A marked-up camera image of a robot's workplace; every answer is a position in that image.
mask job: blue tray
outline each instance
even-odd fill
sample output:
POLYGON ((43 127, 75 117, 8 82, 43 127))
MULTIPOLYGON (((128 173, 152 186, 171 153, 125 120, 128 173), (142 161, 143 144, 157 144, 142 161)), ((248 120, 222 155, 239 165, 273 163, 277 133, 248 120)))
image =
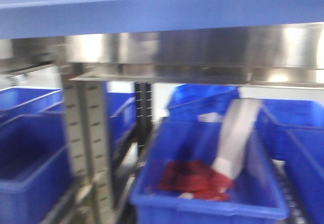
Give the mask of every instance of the blue tray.
POLYGON ((316 101, 264 99, 256 128, 271 157, 285 160, 290 151, 285 130, 324 130, 324 107, 316 101))
POLYGON ((227 202, 177 198, 179 192, 157 185, 172 160, 200 159, 211 164, 220 124, 165 121, 154 140, 146 165, 131 196, 139 224, 273 224, 288 216, 288 208, 258 137, 252 133, 245 167, 229 190, 227 202))
POLYGON ((0 123, 22 114, 37 113, 62 100, 62 90, 10 87, 0 90, 0 123))
POLYGON ((324 131, 290 130, 284 169, 312 223, 324 220, 324 131))
POLYGON ((177 86, 168 104, 169 119, 175 121, 221 122, 238 87, 185 84, 177 86))
POLYGON ((61 120, 19 116, 0 126, 0 223, 39 223, 70 186, 61 120))

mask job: white label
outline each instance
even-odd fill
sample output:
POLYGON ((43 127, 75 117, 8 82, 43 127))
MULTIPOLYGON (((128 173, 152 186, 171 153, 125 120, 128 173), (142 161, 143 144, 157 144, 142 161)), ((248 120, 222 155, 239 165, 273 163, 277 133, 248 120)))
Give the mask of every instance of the white label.
POLYGON ((208 114, 201 114, 198 115, 199 122, 205 123, 221 123, 223 121, 223 116, 219 115, 218 113, 208 113, 208 114))

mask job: red fabric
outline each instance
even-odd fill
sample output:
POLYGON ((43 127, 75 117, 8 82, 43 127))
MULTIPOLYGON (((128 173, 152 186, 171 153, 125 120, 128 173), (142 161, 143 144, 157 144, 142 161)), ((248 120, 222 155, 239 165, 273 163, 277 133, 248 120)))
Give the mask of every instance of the red fabric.
POLYGON ((200 160, 169 162, 158 186, 161 190, 191 192, 197 199, 215 201, 228 200, 224 189, 232 187, 230 178, 200 160))

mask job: metal shelving rack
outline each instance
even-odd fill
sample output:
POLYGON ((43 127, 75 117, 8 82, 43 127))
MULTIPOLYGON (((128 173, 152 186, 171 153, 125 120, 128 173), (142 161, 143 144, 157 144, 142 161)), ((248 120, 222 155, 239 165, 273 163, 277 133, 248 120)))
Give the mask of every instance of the metal shelving rack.
POLYGON ((118 202, 102 81, 135 82, 141 166, 152 83, 323 89, 323 9, 324 0, 0 0, 0 73, 59 66, 77 184, 68 215, 115 224, 134 175, 118 202))

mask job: stainless steel shelf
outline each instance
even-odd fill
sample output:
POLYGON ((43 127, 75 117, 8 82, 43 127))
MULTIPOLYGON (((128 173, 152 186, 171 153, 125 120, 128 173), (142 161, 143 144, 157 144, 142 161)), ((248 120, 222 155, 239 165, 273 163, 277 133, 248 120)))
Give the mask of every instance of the stainless steel shelf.
POLYGON ((324 23, 76 35, 65 43, 67 61, 88 67, 78 81, 324 88, 324 23))

